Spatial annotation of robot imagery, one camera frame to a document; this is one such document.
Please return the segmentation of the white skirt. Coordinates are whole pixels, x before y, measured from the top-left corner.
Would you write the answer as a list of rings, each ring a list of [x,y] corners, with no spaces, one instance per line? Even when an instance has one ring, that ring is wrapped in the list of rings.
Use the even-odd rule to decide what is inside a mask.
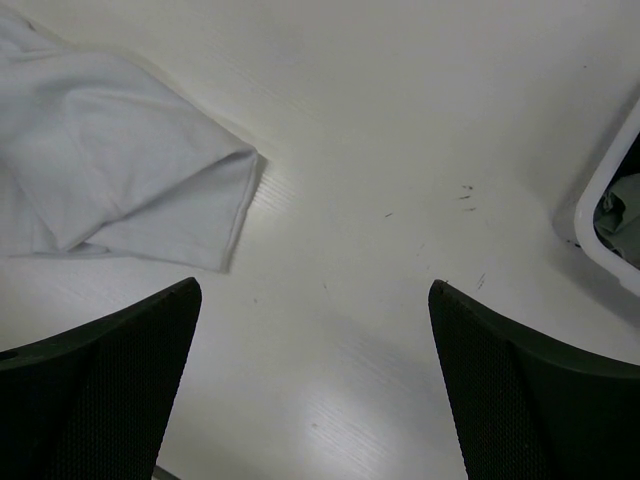
[[[249,144],[122,57],[1,13],[1,253],[224,272],[258,182]]]

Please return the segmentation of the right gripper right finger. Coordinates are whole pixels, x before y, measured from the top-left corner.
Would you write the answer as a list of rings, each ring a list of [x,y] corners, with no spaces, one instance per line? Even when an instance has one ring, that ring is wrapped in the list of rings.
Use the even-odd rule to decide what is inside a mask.
[[[429,314],[470,479],[636,479],[639,368],[433,282]]]

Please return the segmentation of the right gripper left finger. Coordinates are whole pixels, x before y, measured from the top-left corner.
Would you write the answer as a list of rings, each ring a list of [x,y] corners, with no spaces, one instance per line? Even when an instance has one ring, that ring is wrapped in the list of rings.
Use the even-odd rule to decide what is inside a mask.
[[[3,351],[2,478],[152,478],[201,303],[187,278]]]

